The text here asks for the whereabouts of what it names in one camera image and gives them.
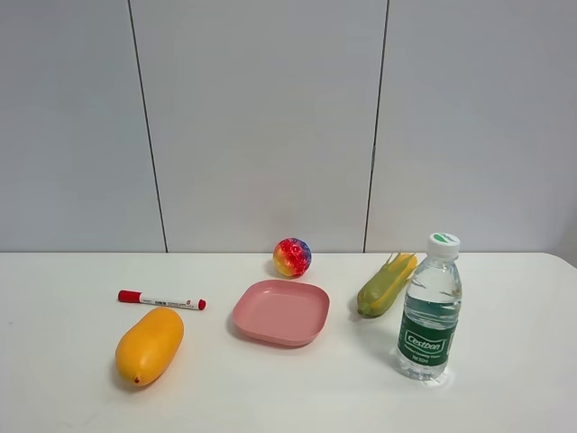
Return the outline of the green yellow toy corn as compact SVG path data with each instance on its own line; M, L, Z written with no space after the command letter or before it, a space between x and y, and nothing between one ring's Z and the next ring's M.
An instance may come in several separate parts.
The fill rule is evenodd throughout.
M363 318L385 314L406 287L416 269L414 253L391 255L357 294L357 313Z

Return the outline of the rainbow coloured ball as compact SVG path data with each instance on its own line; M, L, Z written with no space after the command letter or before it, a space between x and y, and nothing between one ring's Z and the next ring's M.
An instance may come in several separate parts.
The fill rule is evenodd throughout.
M309 246L297 238L281 240L272 254L275 269L283 276L297 278L302 276L312 262Z

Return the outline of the pink square plate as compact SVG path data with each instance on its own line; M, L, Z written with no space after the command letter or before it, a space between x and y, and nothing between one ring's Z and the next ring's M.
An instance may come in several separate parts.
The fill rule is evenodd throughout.
M266 280L250 286L232 311L241 334L267 344L301 347L323 330L330 309L328 294L313 284Z

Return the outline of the clear water bottle green label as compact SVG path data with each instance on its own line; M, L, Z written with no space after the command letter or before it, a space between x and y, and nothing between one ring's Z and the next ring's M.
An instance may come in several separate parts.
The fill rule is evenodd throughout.
M408 283L397 354L400 371L411 379L436 380L448 365L463 295L460 247L456 235L431 234L426 257Z

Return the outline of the red white marker pen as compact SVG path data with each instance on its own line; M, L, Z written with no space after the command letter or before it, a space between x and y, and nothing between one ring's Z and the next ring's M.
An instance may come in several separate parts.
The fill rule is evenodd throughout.
M120 290L117 300L122 303L146 304L155 307L167 307L173 309L187 309L202 311L207 303L204 299L174 298L167 296L152 296L147 293L134 290Z

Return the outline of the orange mango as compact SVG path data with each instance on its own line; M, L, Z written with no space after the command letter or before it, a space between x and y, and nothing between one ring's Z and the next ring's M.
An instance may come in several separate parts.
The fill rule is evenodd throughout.
M184 332L184 323L173 309L148 312L118 343L115 367L119 376L137 387L155 382L173 361Z

